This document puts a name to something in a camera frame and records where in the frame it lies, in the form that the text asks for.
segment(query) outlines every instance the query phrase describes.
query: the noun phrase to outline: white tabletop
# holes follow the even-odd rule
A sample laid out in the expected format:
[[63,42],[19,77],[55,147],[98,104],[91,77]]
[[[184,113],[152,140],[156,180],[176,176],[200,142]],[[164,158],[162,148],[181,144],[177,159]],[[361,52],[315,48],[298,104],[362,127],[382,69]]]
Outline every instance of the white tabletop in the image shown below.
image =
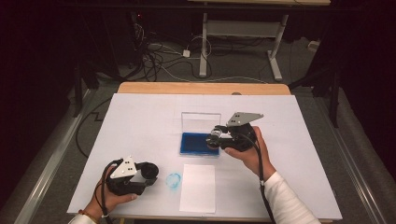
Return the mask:
[[[178,153],[182,112],[220,113],[224,125],[237,111],[264,114],[251,124],[262,129],[274,166],[314,215],[342,218],[300,108],[291,95],[115,94],[67,212],[76,213],[85,207],[109,162],[132,155],[136,162],[157,164],[158,180],[136,201],[117,207],[113,217],[269,220],[258,177],[241,161],[223,151],[217,158],[183,157]],[[180,175],[182,181],[184,164],[215,167],[215,213],[179,211],[181,184],[171,189],[165,181],[172,174]]]

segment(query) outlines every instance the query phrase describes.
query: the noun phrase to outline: gray carpet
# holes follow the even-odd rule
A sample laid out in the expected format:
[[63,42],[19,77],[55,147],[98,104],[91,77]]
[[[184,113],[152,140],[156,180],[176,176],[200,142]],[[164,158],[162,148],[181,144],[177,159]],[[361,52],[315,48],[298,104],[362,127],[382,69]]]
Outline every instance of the gray carpet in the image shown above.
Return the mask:
[[[307,43],[308,41],[305,39],[294,42],[293,44],[282,43],[281,49],[277,55],[277,60],[284,77],[283,83],[288,84],[304,76],[306,69],[314,57],[314,53],[306,50]],[[226,49],[223,49],[223,51],[221,49],[214,50],[213,55],[209,57],[212,69],[212,77],[210,77],[209,80],[238,77],[222,79],[219,82],[255,82],[252,79],[241,78],[251,77],[259,79],[260,81],[274,83],[264,51],[264,49],[270,49],[271,44],[271,41],[266,40],[260,43],[258,47],[236,49],[226,56],[215,55],[215,53],[225,53]],[[172,43],[167,43],[166,45],[179,52],[182,51],[179,46]],[[167,60],[171,60],[176,56],[164,54],[163,57]],[[192,63],[194,73],[198,74],[198,62],[191,60],[189,60],[189,62]],[[126,66],[121,66],[120,70],[123,74],[130,71]],[[187,63],[175,64],[169,67],[167,71],[168,72],[164,70],[160,71],[157,75],[157,81],[179,81],[178,78],[202,81],[191,75],[191,67]],[[119,84],[109,80],[107,77],[99,75],[99,78],[101,80],[101,85],[94,94],[87,111],[91,111],[95,106],[101,104],[108,97],[111,97],[118,89]],[[351,174],[342,159],[339,142],[335,139],[332,127],[329,125],[326,116],[323,115],[320,104],[318,103],[318,101],[326,102],[326,99],[316,99],[312,97],[309,88],[297,88],[292,93],[297,97],[308,131],[311,134],[344,218],[335,223],[373,223],[357,191],[356,184],[353,182]],[[108,102],[95,110],[99,112],[99,118],[105,116],[107,107]],[[64,120],[60,122],[47,144],[44,145],[39,154],[37,154],[35,160],[22,178],[21,183],[15,189],[7,205],[1,211],[0,223],[8,224],[15,221],[24,202],[31,193],[35,182],[47,164],[53,149],[63,137],[65,130],[67,130],[67,123],[71,118],[73,108],[73,105],[71,105],[70,111],[65,115]],[[384,168],[380,159],[376,156],[375,151],[370,145],[370,141],[367,139],[359,122],[354,117],[353,111],[350,110],[347,102],[347,98],[342,92],[340,94],[338,120],[340,127],[337,132],[342,135],[345,141],[344,143],[347,145],[347,148],[350,150],[351,155],[360,168],[362,176],[367,181],[373,193],[373,197],[375,197],[378,202],[378,207],[381,209],[383,217],[390,223],[391,220],[395,219],[396,214],[394,203],[396,201],[395,182]],[[90,153],[101,124],[101,121],[94,120],[94,115],[89,115],[81,125],[78,133],[78,140],[84,153]],[[66,209],[73,196],[85,162],[86,159],[78,151],[75,138],[73,138],[31,223],[67,223],[71,219],[72,216],[66,214]],[[178,222],[201,223],[198,221]],[[164,220],[135,220],[134,223],[163,224],[176,222]]]

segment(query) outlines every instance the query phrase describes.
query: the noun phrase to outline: white desk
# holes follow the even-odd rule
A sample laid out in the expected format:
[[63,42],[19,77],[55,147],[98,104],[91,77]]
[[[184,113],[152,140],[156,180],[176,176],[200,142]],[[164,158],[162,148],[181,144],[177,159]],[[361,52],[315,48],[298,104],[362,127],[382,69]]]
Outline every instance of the white desk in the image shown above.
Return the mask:
[[[265,88],[267,85],[246,86]],[[67,212],[76,213],[86,205],[109,162],[133,155],[136,162],[157,164],[159,178],[136,201],[114,210],[113,217],[268,221],[258,177],[241,161],[222,151],[215,159],[178,154],[181,112],[220,113],[224,124],[235,111],[264,114],[263,119],[253,121],[252,125],[261,127],[277,170],[318,218],[322,221],[340,219],[328,179],[299,106],[291,95],[115,94]],[[179,211],[181,184],[179,188],[170,189],[165,180],[171,174],[182,176],[184,164],[215,166],[216,213]]]
[[[190,0],[193,2],[210,3],[237,3],[237,4],[265,4],[265,5],[284,5],[284,6],[328,6],[330,0]],[[233,35],[233,36],[252,36],[252,37],[274,37],[275,43],[272,50],[267,51],[268,60],[276,81],[282,80],[282,75],[276,61],[277,50],[286,28],[289,15],[283,15],[280,22],[263,21],[213,21],[207,19],[204,13],[202,48],[200,61],[200,77],[206,77],[207,44],[208,35]]]

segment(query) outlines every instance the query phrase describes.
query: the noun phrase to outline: human hand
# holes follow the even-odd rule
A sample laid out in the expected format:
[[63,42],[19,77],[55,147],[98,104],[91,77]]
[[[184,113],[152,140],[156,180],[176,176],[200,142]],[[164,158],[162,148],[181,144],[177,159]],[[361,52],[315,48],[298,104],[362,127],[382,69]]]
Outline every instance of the human hand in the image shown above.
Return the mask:
[[[109,172],[114,169],[114,167],[110,167],[107,169],[106,176],[109,174]],[[99,180],[99,182],[96,185],[95,191],[92,195],[91,201],[88,203],[88,205],[85,207],[84,212],[86,214],[89,214],[91,218],[94,218],[97,223],[99,223],[99,219],[101,218],[103,211],[99,203],[102,203],[102,179]],[[107,185],[105,184],[105,199],[106,199],[106,208],[107,212],[110,213],[113,211],[118,204],[120,203],[128,203],[130,201],[133,201],[137,198],[136,194],[125,194],[118,196],[114,193],[112,193]]]
[[[275,167],[270,162],[270,158],[268,155],[267,145],[265,145],[264,139],[262,138],[262,131],[259,127],[253,126],[253,130],[257,136],[257,146],[259,146],[262,153],[262,167],[263,167],[263,177],[264,181],[266,181],[271,175],[276,171]],[[255,147],[251,147],[250,149],[240,152],[234,148],[226,147],[224,151],[230,156],[241,160],[248,169],[250,169],[254,174],[259,175],[260,165],[259,165],[259,157]]]

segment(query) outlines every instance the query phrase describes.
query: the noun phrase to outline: floor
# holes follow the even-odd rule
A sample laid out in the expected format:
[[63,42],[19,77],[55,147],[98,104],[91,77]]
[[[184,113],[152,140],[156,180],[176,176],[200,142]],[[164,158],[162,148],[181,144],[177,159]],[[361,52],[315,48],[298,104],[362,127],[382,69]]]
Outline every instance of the floor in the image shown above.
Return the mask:
[[[146,74],[142,71],[131,79],[276,83],[265,53],[272,43],[271,39],[213,39],[212,52],[208,57],[210,77],[199,78],[198,60],[177,59],[184,48],[173,42],[156,42],[149,46],[150,55],[156,57],[156,62],[163,61],[162,70],[156,73],[150,62],[146,61]],[[315,56],[314,52],[306,48],[308,43],[306,39],[281,43],[276,56],[283,76],[281,83],[289,84],[304,76]],[[194,49],[194,46],[190,49],[191,58],[199,57],[199,50]],[[128,65],[120,66],[124,76],[131,71]],[[108,101],[105,100],[117,92],[120,85],[103,74],[98,74],[98,80],[98,90],[86,91],[80,116],[72,117],[74,105],[70,105],[64,119],[37,154],[0,212],[0,223],[67,223],[72,218],[65,211],[86,162],[81,151],[90,153],[108,107]],[[394,180],[384,170],[359,121],[353,116],[342,90],[338,129],[334,129],[327,117],[326,98],[314,98],[307,87],[296,88],[292,94],[297,98],[343,215],[342,220],[334,223],[390,223],[390,220],[394,220]],[[92,111],[98,112],[99,119],[95,119]],[[41,189],[39,193],[33,191],[37,188]],[[133,222],[175,223],[166,220],[126,220],[126,223]]]

